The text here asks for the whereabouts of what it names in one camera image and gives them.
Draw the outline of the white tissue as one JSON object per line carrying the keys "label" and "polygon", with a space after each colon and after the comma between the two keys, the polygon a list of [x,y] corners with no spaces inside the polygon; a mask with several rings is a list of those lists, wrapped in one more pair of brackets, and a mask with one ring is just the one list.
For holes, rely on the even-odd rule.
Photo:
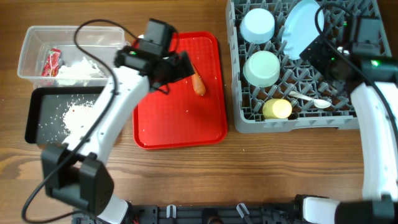
{"label": "white tissue", "polygon": [[82,61],[70,67],[62,65],[57,74],[57,82],[62,86],[87,86],[94,78],[106,78],[96,63],[83,57]]}

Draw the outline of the orange carrot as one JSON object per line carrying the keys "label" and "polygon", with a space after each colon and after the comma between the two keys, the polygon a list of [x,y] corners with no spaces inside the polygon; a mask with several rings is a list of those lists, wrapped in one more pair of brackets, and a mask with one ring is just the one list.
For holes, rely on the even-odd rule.
{"label": "orange carrot", "polygon": [[191,76],[193,90],[197,95],[203,96],[206,93],[205,85],[199,75],[196,67],[192,65],[194,74]]}

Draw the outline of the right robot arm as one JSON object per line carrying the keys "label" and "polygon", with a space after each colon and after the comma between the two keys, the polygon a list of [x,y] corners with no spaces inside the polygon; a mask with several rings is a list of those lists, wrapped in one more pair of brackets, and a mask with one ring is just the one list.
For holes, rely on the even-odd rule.
{"label": "right robot arm", "polygon": [[349,16],[338,50],[326,42],[322,19],[290,26],[300,56],[329,81],[339,81],[356,112],[364,162],[362,200],[300,196],[309,223],[397,223],[397,60],[380,54],[381,20]]}

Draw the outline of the red snack wrapper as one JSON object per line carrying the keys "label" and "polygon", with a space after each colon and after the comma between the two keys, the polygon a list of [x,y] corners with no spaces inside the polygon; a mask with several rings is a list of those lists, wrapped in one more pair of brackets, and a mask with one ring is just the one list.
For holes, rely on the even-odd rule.
{"label": "red snack wrapper", "polygon": [[44,64],[44,68],[41,73],[41,77],[56,77],[61,66],[61,54],[62,51],[57,48],[51,48],[49,55]]}

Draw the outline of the white rice pile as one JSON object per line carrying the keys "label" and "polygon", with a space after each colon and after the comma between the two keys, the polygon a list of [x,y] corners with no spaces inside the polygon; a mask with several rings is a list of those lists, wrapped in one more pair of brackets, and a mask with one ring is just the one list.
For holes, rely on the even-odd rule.
{"label": "white rice pile", "polygon": [[45,95],[40,107],[37,142],[62,142],[89,118],[97,94]]}

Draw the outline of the small light blue bowl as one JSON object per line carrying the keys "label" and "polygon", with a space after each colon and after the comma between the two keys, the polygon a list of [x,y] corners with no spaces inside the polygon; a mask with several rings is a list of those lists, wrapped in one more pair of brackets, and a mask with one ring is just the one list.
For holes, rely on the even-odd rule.
{"label": "small light blue bowl", "polygon": [[255,8],[243,17],[239,29],[247,42],[263,44],[274,35],[275,19],[268,10]]}

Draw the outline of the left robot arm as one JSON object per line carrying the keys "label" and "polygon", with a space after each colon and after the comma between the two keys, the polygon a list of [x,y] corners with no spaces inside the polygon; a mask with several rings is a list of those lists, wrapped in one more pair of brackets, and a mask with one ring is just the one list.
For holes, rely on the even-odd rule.
{"label": "left robot arm", "polygon": [[193,75],[186,52],[171,49],[178,31],[150,19],[144,36],[116,52],[107,84],[88,118],[61,144],[41,155],[44,179],[39,188],[54,199],[105,223],[131,223],[131,204],[114,194],[106,163],[131,112],[150,92],[169,93],[169,85]]}

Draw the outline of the large light blue plate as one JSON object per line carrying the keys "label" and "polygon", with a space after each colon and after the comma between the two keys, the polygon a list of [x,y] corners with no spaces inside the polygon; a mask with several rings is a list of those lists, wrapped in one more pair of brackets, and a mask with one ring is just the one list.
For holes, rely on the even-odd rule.
{"label": "large light blue plate", "polygon": [[284,24],[281,42],[286,42],[283,51],[291,60],[300,59],[300,54],[318,37],[315,13],[320,5],[314,0],[303,0],[294,6]]}

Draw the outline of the white plastic spoon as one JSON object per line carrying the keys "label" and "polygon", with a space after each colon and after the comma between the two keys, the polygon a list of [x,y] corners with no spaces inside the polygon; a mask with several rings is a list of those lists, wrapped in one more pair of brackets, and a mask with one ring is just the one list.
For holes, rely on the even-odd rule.
{"label": "white plastic spoon", "polygon": [[291,91],[289,93],[289,96],[300,98],[302,100],[312,101],[314,106],[316,108],[320,108],[320,109],[325,109],[325,108],[328,108],[328,107],[331,106],[331,103],[329,101],[322,100],[322,99],[315,99],[315,98],[303,95],[303,94],[301,94],[299,92],[296,92],[296,91]]}

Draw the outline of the green bowl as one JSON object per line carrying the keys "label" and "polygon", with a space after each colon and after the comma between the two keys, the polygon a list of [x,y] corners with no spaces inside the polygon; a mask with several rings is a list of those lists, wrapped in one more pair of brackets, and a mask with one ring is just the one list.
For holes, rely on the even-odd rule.
{"label": "green bowl", "polygon": [[272,52],[258,51],[245,62],[243,75],[249,84],[265,88],[274,85],[280,75],[280,61]]}

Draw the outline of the yellow plastic cup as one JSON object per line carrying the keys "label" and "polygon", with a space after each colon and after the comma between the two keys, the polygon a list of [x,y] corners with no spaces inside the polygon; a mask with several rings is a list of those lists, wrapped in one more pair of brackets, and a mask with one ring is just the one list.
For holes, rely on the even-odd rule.
{"label": "yellow plastic cup", "polygon": [[270,99],[264,103],[262,113],[265,119],[284,119],[292,113],[292,105],[285,99]]}

